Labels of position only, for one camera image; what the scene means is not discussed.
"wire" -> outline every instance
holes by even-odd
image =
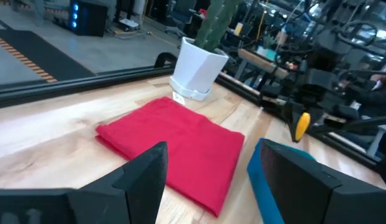
[[[256,40],[259,40],[260,28],[262,27],[264,17],[265,17],[265,10],[263,10],[262,18],[260,19],[260,23],[257,28]]]
[[[345,36],[348,36],[348,35],[346,35],[347,28],[349,28],[350,26],[353,26],[353,25],[361,25],[361,26],[367,25],[367,26],[370,26],[370,27],[373,28],[373,30],[375,30],[375,34],[372,36],[372,38],[369,41],[364,43],[364,45],[360,45],[360,44],[354,43],[353,41],[351,41],[351,40],[349,40],[348,38],[345,37]],[[353,46],[355,48],[358,48],[358,49],[361,49],[361,50],[365,50],[368,53],[372,53],[372,54],[376,54],[376,55],[379,55],[379,56],[386,57],[385,54],[376,52],[376,51],[366,47],[366,46],[372,44],[376,40],[376,38],[377,38],[378,27],[376,27],[372,23],[366,22],[366,21],[352,21],[352,22],[349,22],[346,25],[344,25],[342,27],[342,29],[337,30],[337,32],[338,32],[338,38],[341,41],[343,41],[343,42],[345,42],[345,43],[347,43],[347,44],[349,44],[349,45],[351,45],[351,46]]]

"cactus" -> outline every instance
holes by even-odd
[[[239,2],[240,0],[212,0],[194,45],[208,52],[214,52],[226,32]]]
[[[270,34],[267,34],[265,37],[263,37],[263,48],[268,49],[273,44],[275,44],[277,41],[272,37]]]

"black floor mat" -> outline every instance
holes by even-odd
[[[0,38],[58,81],[96,76],[31,31],[0,29]]]

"white planter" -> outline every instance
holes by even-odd
[[[260,55],[263,55],[263,56],[266,56],[266,53],[267,53],[267,49],[264,49],[262,46],[259,46],[256,50],[256,53],[257,54],[260,54]]]
[[[169,84],[180,95],[203,101],[229,57],[222,50],[207,52],[183,37],[182,46]]]

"white paper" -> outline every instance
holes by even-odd
[[[184,105],[184,104],[185,104],[185,99],[184,99],[184,97],[182,97],[181,95],[179,95],[179,94],[176,93],[176,92],[173,92],[173,100],[175,100],[176,102],[178,102],[178,103],[181,104],[181,105]]]

